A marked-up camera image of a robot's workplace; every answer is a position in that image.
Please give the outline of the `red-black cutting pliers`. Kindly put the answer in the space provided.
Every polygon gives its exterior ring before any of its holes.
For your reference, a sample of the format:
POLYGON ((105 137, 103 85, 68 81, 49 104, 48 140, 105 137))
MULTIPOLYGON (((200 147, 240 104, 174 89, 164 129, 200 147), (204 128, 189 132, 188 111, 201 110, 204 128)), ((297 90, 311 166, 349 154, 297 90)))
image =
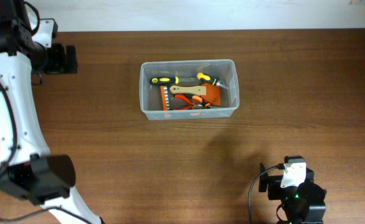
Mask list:
POLYGON ((182 108, 175 108, 173 110, 183 111, 183 110, 197 110, 197 109, 200 109, 199 105, 188 105, 188 106, 185 106, 185 107, 182 107, 182 108))

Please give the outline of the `stubby black-yellow screwdriver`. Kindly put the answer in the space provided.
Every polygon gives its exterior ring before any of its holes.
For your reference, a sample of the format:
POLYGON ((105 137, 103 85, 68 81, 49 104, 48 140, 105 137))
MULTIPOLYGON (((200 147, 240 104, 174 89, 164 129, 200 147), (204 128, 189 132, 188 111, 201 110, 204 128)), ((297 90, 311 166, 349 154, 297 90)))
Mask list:
POLYGON ((211 77, 205 73, 199 72, 197 74, 197 79, 203 83, 208 83, 211 84, 213 86, 217 86, 219 88, 223 88, 223 89, 228 89, 227 85, 224 84, 220 79, 211 77))

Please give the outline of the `orange scraper wooden handle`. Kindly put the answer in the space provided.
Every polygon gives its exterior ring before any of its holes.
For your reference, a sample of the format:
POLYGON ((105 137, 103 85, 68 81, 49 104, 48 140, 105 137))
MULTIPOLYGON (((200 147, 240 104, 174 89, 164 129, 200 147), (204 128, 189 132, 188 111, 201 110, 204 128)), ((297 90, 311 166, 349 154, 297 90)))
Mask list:
POLYGON ((205 83, 196 86, 177 86, 172 85, 169 87, 170 92, 173 95, 197 95, 209 101, 211 104, 220 106, 221 105, 221 90, 219 87, 205 83))

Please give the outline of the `orange bit holder strip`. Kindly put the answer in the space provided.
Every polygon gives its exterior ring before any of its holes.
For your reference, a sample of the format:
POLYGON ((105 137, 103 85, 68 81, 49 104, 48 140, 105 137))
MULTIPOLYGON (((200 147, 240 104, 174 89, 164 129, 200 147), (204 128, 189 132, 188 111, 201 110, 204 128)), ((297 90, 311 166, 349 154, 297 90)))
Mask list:
POLYGON ((160 86, 161 98, 163 103, 163 110, 170 110, 168 88, 165 85, 160 86))

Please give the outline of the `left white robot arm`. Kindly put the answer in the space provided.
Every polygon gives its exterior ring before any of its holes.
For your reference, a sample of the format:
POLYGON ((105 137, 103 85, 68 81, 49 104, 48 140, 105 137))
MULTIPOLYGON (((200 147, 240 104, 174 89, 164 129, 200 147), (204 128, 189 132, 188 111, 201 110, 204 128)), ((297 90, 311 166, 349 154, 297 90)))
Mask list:
POLYGON ((0 0, 0 191, 38 205, 61 223, 101 223, 76 189, 72 160, 53 155, 39 126, 33 74, 77 72, 73 45, 54 43, 53 19, 23 0, 0 0))

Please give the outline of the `orange-black needle-nose pliers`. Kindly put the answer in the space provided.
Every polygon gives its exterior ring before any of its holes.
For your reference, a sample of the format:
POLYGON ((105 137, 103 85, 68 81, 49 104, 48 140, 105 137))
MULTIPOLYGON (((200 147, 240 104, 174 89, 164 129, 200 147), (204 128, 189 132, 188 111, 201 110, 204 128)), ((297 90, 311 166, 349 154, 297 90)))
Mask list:
POLYGON ((220 106, 213 105, 209 101, 206 101, 204 98, 202 98, 201 96, 197 96, 197 95, 177 94, 174 97, 177 99, 183 100, 187 104, 187 106, 188 105, 199 105, 200 109, 198 109, 198 110, 220 108, 220 106))

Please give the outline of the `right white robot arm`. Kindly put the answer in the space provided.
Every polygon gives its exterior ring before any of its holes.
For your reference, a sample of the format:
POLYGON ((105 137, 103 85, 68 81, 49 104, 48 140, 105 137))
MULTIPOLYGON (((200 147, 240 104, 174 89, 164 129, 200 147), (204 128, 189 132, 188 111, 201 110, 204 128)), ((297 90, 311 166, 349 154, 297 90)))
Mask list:
POLYGON ((278 224, 323 223, 326 212, 326 190, 314 183, 315 173, 305 162, 282 163, 276 166, 282 175, 268 175, 272 168, 260 164, 259 192, 266 192, 269 200, 280 201, 286 218, 277 217, 278 224))

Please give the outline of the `file with black-yellow handle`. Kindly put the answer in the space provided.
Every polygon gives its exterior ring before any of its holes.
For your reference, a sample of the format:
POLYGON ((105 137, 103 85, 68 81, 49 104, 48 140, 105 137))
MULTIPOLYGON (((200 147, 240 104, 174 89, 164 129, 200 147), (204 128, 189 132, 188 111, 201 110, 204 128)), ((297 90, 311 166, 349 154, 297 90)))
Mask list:
POLYGON ((197 78, 179 78, 179 77, 154 77, 149 80, 149 83, 154 86, 161 85, 178 85, 187 83, 199 83, 197 78))

